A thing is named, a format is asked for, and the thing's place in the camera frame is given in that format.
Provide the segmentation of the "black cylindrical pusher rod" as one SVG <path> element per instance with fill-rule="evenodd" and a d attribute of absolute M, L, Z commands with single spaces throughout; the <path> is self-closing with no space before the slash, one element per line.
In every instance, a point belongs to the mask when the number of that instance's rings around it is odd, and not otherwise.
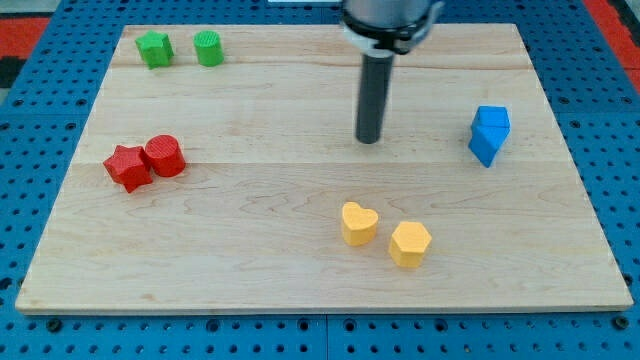
<path fill-rule="evenodd" d="M 363 144 L 374 144 L 381 137 L 393 60 L 393 56 L 362 56 L 355 137 Z"/>

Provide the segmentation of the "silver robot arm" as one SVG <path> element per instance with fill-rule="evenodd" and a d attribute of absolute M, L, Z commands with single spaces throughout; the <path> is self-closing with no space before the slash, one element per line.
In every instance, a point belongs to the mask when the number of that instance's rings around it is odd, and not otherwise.
<path fill-rule="evenodd" d="M 341 25 L 361 52 L 355 138 L 380 140 L 394 58 L 410 53 L 441 15 L 442 1 L 344 0 Z"/>

